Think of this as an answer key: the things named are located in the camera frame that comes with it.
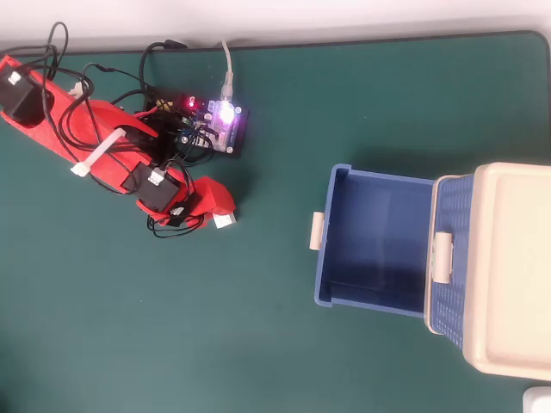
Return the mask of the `gripper body with grey motor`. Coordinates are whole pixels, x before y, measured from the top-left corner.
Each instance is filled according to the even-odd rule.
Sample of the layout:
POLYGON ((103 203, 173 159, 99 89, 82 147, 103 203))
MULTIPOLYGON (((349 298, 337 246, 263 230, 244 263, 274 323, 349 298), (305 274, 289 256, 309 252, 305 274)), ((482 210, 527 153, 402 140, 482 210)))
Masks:
POLYGON ((205 213, 194 213, 202 195, 186 170, 136 166, 137 205, 146 212, 147 228, 201 228, 205 213))

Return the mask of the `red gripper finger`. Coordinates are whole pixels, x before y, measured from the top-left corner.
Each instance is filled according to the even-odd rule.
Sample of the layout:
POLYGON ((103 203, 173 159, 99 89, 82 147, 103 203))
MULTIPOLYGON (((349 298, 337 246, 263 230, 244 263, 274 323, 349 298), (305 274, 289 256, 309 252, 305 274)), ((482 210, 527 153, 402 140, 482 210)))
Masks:
POLYGON ((234 213, 236 205, 227 188, 214 179, 203 176, 195 182, 195 189, 200 196, 195 211, 199 214, 228 215, 234 213))

